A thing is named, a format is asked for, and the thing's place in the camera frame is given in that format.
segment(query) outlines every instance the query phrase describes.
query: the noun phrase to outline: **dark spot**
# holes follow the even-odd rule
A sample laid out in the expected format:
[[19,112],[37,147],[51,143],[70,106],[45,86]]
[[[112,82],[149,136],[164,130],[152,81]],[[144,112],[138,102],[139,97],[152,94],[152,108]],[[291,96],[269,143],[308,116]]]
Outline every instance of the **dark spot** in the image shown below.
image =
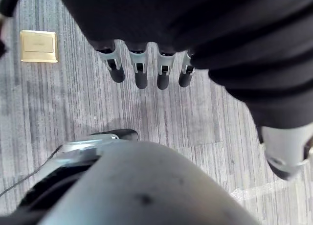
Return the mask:
[[148,194],[137,194],[136,199],[138,199],[143,206],[150,205],[154,202],[153,198]]
[[236,216],[236,214],[232,211],[226,210],[224,211],[224,215],[231,222],[231,224],[240,224],[238,221],[238,216]]
[[111,175],[110,177],[109,177],[109,180],[115,180],[117,178],[117,174],[116,175]]
[[18,85],[20,85],[20,84],[21,84],[20,78],[19,78],[18,76],[15,76],[15,77],[14,77],[14,85],[15,85],[15,86],[18,86]]
[[0,111],[2,116],[9,116],[11,114],[11,109],[9,109],[8,105],[0,108]]
[[184,185],[185,180],[184,179],[178,179],[178,182],[179,182],[180,185]]

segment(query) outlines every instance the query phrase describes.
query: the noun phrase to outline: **black fabric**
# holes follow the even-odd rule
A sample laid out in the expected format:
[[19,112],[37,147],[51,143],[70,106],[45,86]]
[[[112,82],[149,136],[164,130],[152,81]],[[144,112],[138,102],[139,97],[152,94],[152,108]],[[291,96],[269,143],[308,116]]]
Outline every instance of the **black fabric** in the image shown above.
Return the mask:
[[7,17],[12,17],[14,9],[19,0],[0,0],[0,13]]
[[22,198],[19,208],[27,207],[28,209],[32,208],[32,205],[36,204],[36,201],[39,201],[40,197],[45,194],[50,188],[56,185],[59,182],[83,172],[86,172],[97,160],[98,156],[94,160],[79,162],[79,163],[69,163],[62,167],[57,168],[44,179],[36,183]]
[[0,58],[5,54],[5,44],[0,40]]
[[112,39],[191,49],[257,126],[313,121],[313,0],[62,0],[95,49]]

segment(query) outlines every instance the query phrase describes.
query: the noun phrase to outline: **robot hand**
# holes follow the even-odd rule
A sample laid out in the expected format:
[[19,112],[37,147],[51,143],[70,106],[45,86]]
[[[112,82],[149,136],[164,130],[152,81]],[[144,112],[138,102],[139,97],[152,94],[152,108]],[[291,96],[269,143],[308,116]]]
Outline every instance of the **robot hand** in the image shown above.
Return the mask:
[[137,139],[134,130],[113,130],[65,143],[0,223],[259,224],[184,156]]
[[245,102],[277,176],[289,179],[309,157],[313,0],[62,1],[113,80],[125,76],[115,39],[125,41],[140,89],[147,86],[148,42],[158,45],[162,90],[174,54],[188,51],[179,84],[189,84],[194,68],[209,69],[214,82]]

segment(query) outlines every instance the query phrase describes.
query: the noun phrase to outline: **brass floor plate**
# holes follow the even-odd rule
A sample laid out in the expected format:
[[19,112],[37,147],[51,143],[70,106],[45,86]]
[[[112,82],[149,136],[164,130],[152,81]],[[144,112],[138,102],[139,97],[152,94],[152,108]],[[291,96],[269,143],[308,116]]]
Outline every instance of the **brass floor plate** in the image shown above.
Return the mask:
[[54,32],[22,30],[21,60],[24,62],[58,62],[57,37]]

